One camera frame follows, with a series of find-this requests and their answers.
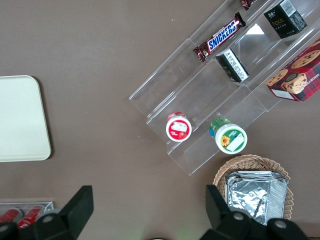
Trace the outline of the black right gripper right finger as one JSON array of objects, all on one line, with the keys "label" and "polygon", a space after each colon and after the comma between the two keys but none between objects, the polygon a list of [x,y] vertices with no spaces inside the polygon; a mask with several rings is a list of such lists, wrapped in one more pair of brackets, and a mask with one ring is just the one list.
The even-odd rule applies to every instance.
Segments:
[{"label": "black right gripper right finger", "polygon": [[201,237],[203,240],[247,240],[251,231],[251,219],[239,211],[231,211],[215,185],[205,189],[205,209],[211,228]]}]

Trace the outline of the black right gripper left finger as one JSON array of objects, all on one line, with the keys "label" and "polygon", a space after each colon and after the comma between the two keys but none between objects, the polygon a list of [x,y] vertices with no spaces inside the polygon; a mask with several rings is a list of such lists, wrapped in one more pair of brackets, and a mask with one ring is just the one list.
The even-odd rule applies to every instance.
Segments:
[{"label": "black right gripper left finger", "polygon": [[35,239],[76,240],[93,211],[93,187],[84,185],[58,213],[47,213],[34,223]]}]

